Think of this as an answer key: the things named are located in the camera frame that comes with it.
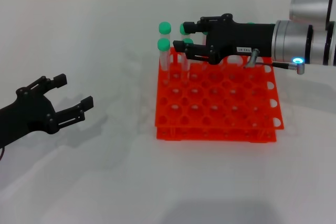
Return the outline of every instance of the test tube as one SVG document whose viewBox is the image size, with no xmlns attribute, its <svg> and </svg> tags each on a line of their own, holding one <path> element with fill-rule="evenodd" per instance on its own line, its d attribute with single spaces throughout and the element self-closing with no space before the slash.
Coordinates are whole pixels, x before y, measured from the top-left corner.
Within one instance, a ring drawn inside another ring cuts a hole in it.
<svg viewBox="0 0 336 224">
<path fill-rule="evenodd" d="M 157 43 L 160 51 L 160 67 L 163 71 L 168 71 L 170 65 L 170 41 L 166 38 L 161 38 Z"/>
<path fill-rule="evenodd" d="M 172 26 L 168 22 L 161 22 L 159 24 L 159 33 L 161 38 L 166 38 L 170 40 L 170 33 L 172 31 Z"/>
<path fill-rule="evenodd" d="M 190 38 L 183 39 L 183 42 L 186 44 L 193 44 L 193 40 Z M 182 71 L 189 71 L 190 70 L 190 60 L 187 59 L 185 53 L 182 53 Z"/>
<path fill-rule="evenodd" d="M 184 31 L 183 24 L 180 25 L 180 34 L 181 34 L 182 40 L 183 40 L 183 39 L 188 39 L 188 38 L 190 38 L 190 34 L 187 34 L 187 33 Z"/>
<path fill-rule="evenodd" d="M 203 32 L 203 45 L 205 46 L 206 45 L 206 36 L 208 35 L 208 32 L 207 31 L 204 31 Z"/>
</svg>

